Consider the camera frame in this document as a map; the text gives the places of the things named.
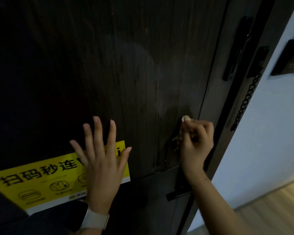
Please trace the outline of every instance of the smartwatch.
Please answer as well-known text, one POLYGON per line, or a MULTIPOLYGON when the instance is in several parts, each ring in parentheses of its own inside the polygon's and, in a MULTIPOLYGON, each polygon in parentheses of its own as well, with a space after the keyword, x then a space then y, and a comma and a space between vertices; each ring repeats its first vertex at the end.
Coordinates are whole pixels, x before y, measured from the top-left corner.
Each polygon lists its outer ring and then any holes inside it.
POLYGON ((109 214, 103 215, 93 212, 87 202, 74 201, 65 221, 65 227, 72 232, 82 228, 105 229, 109 220, 109 214))

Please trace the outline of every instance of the floor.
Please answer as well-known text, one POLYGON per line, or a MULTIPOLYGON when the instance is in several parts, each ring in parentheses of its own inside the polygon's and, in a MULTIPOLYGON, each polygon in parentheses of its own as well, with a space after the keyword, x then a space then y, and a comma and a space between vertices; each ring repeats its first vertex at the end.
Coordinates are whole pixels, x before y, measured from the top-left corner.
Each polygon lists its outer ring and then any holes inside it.
MULTIPOLYGON (((294 182, 240 208, 236 213, 255 234, 294 234, 294 182)), ((205 225, 187 235, 208 235, 205 225)))

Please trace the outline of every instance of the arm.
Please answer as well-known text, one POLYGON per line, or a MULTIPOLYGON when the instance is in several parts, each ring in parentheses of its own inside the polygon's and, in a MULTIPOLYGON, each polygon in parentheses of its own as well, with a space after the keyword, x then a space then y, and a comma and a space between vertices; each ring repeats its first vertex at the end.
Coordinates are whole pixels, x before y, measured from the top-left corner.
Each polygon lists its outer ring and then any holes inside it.
POLYGON ((213 125, 208 121, 188 120, 182 123, 184 132, 181 149, 182 168, 192 186, 197 205, 210 234, 252 234, 234 213, 206 176, 203 165, 213 147, 213 125), (198 135, 192 142, 191 134, 198 135))
MULTIPOLYGON (((86 200, 89 202, 91 210, 98 214, 107 215, 120 187, 129 152, 132 148, 126 148, 119 163, 117 163, 115 156, 117 127, 115 122, 110 121, 110 131, 105 152, 101 121, 97 116, 93 118, 95 124, 94 137, 89 124, 83 124, 86 153, 75 140, 71 140, 70 144, 86 168, 86 200)), ((99 235, 101 232, 102 229, 87 228, 80 231, 79 234, 99 235)))

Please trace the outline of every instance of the person's left hand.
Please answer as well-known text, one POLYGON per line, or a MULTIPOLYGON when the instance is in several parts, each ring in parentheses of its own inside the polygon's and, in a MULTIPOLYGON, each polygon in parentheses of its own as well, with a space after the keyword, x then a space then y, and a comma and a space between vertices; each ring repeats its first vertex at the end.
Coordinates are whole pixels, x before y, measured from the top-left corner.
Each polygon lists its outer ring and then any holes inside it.
POLYGON ((93 118, 95 123, 94 137, 89 124, 83 124, 86 154, 75 140, 71 140, 70 144, 86 168, 86 200, 90 203, 91 210, 106 215, 120 187, 132 148, 128 147, 123 151, 119 164, 117 164, 115 155, 117 127, 115 122, 110 120, 110 132, 105 152, 100 118, 98 116, 93 118))

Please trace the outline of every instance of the wall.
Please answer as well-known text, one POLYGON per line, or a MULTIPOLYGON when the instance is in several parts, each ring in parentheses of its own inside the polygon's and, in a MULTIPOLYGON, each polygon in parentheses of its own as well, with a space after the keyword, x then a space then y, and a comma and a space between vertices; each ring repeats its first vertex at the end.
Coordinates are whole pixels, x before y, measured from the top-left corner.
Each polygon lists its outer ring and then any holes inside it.
POLYGON ((294 74, 269 76, 289 39, 294 12, 212 180, 232 208, 294 180, 294 74))

